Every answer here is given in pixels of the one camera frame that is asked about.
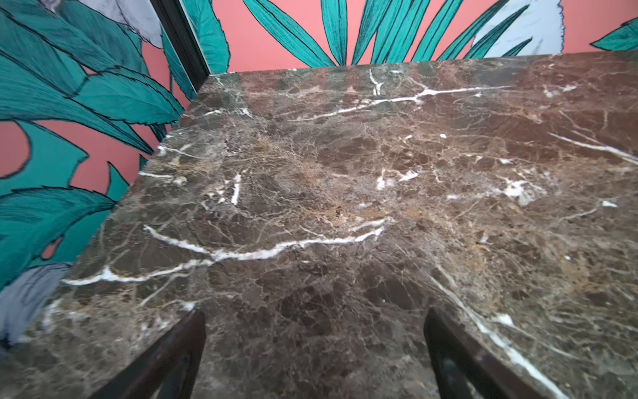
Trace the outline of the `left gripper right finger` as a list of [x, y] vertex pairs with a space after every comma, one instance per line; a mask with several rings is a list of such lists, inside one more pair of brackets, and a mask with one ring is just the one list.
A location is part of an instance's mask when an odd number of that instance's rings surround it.
[[483, 398], [542, 397], [439, 309], [429, 309], [423, 331], [440, 397], [471, 398], [471, 389]]

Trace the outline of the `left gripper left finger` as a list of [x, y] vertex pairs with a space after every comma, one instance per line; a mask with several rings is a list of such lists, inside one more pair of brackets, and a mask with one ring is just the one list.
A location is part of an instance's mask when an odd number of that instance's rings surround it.
[[93, 398], [190, 398], [206, 342], [204, 313], [193, 309]]

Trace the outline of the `left black frame post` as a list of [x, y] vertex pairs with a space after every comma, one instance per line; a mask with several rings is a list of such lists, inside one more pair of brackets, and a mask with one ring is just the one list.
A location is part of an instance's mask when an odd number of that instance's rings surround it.
[[174, 52], [189, 78], [189, 83], [195, 94], [198, 94], [199, 89], [208, 79], [210, 71], [184, 1], [151, 0], [151, 4], [161, 27], [168, 34]]

